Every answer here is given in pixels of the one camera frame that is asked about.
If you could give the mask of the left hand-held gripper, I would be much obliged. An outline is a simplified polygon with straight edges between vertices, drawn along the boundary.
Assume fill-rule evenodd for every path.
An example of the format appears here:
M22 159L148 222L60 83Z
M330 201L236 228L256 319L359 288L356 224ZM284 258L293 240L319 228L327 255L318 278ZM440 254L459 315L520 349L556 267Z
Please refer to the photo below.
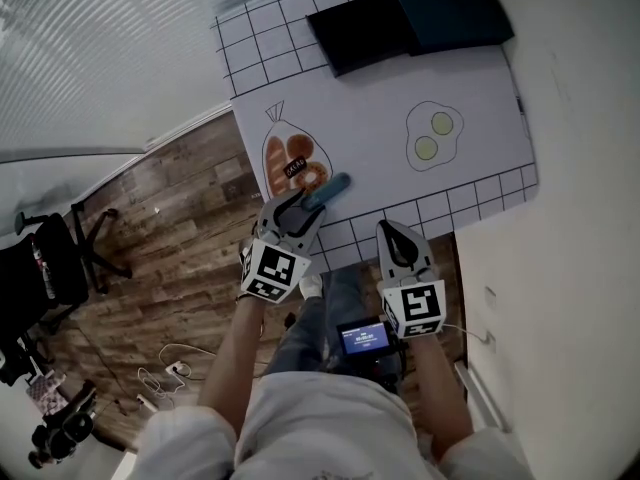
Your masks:
M303 196L291 189L267 201L259 214L254 237L243 254L240 295L271 303L282 302L311 265L309 251L326 217L326 207L294 208L294 230L284 231L277 219Z

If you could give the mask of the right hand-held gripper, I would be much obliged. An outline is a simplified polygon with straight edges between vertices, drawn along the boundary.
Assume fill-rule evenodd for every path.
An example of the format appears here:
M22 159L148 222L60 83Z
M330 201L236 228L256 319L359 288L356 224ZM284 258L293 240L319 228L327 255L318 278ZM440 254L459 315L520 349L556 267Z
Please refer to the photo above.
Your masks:
M427 240L409 227L381 220L376 240L382 280L382 309L399 339L441 330L446 319L444 281Z

